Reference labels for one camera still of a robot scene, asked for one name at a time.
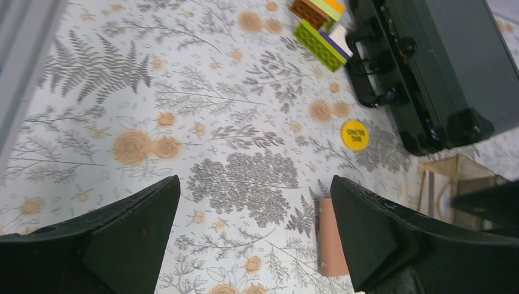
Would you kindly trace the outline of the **pink leather card holder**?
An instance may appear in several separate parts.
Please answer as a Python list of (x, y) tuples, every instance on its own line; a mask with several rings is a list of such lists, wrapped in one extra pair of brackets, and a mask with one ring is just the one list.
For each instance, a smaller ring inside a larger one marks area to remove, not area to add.
[(349, 274), (330, 197), (319, 201), (319, 270), (325, 277)]

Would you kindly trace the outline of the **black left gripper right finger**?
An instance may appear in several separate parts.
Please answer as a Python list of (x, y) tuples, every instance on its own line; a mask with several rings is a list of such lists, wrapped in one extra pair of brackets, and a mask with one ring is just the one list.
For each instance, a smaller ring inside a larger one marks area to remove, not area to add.
[(341, 176), (330, 196), (355, 291), (518, 292), (518, 238), (442, 222)]

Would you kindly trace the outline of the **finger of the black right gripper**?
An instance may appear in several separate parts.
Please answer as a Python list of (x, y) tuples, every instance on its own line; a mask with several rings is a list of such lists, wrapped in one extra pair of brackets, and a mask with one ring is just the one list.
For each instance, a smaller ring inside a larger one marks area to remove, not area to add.
[(470, 230), (518, 227), (518, 181), (461, 180), (451, 223)]

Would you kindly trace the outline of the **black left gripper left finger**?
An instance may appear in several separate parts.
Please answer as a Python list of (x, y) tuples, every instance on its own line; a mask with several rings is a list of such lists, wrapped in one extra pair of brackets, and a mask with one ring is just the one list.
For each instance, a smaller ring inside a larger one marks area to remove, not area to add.
[(169, 176), (81, 216), (1, 236), (1, 292), (153, 293), (180, 196)]

